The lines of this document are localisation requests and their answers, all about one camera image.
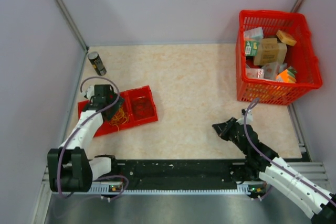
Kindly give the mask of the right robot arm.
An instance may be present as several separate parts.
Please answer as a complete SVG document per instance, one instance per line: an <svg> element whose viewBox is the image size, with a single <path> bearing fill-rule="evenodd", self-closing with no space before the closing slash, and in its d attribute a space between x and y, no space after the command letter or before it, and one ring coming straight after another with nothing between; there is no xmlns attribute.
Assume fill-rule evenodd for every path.
<svg viewBox="0 0 336 224"><path fill-rule="evenodd" d="M335 193L313 183L278 153L262 143L243 119L213 124L222 140L234 143L245 155L244 177L260 179L296 204L312 223L335 223Z"/></svg>

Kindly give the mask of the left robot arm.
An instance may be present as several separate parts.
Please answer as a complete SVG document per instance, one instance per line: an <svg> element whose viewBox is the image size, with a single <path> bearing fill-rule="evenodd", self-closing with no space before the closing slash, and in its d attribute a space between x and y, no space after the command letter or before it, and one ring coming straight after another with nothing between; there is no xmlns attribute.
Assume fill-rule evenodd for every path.
<svg viewBox="0 0 336 224"><path fill-rule="evenodd" d="M119 174L118 166L113 164L114 156L103 154L89 159L86 150L97 130L114 117L124 99L110 84L90 86L85 98L87 104L68 138L47 154L50 189L60 196L88 192L92 182L101 176L114 180Z"/></svg>

